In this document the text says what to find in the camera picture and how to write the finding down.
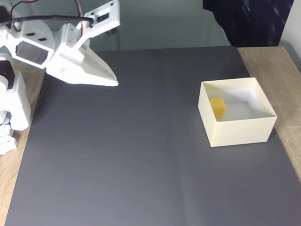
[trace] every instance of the yellow object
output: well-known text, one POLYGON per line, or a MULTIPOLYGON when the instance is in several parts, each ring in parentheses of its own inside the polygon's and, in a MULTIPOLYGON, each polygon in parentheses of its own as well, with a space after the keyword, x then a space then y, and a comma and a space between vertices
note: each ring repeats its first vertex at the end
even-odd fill
POLYGON ((223 98, 211 97, 209 98, 209 101, 216 119, 221 119, 226 111, 226 105, 223 98))

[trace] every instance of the dark fabric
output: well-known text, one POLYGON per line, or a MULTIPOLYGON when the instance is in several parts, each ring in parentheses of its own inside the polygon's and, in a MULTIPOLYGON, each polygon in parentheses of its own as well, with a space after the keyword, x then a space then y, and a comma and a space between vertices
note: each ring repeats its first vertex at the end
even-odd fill
POLYGON ((0 23, 11 20, 11 15, 4 6, 0 6, 0 23))
POLYGON ((277 46, 293 0, 204 0, 231 45, 277 46))

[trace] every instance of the wooden surface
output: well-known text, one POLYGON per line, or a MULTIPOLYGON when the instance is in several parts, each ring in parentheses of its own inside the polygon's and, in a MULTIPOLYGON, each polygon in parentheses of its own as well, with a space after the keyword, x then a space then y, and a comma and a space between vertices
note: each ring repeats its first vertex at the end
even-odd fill
MULTIPOLYGON (((278 115, 276 130, 301 181, 301 75, 283 47, 239 48, 251 76, 256 77, 278 115)), ((32 115, 44 72, 18 63, 32 115)), ((0 226, 4 226, 29 129, 17 132, 18 148, 0 156, 0 226)))
MULTIPOLYGON (((44 78, 44 71, 22 63, 16 63, 14 68, 22 71, 26 84, 26 94, 32 107, 32 122, 32 116, 44 78)), ((16 131, 14 137, 18 142, 18 148, 5 155, 0 155, 0 226, 5 224, 29 129, 27 128, 22 132, 16 131)))
POLYGON ((238 48, 278 119, 276 131, 301 181, 301 75, 284 47, 238 48))

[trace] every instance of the cardboard box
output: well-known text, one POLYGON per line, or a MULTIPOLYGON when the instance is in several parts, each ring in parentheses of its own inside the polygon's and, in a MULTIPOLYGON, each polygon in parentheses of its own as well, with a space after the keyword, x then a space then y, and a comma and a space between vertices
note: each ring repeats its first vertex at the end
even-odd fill
POLYGON ((211 147, 266 142, 277 119, 255 78, 202 82, 198 108, 211 147), (221 119, 215 118, 211 97, 225 102, 221 119))

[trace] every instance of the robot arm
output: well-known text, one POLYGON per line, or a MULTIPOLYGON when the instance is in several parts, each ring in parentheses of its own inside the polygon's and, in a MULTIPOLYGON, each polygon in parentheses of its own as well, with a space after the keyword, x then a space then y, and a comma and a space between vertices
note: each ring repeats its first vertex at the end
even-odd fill
POLYGON ((117 86, 114 72, 92 51, 89 39, 120 25, 119 1, 100 6, 85 17, 93 23, 65 24, 55 37, 41 20, 16 23, 18 31, 2 26, 0 42, 14 59, 46 68, 49 75, 67 83, 117 86))
POLYGON ((111 68, 89 47, 89 39, 120 25, 119 1, 96 8, 85 17, 93 22, 65 24, 55 37, 41 20, 18 22, 11 28, 0 23, 0 47, 5 46, 11 54, 0 54, 0 154, 16 148, 14 129, 24 130, 30 123, 25 83, 21 72, 13 71, 12 58, 46 68, 49 75, 67 83, 118 85, 111 68))

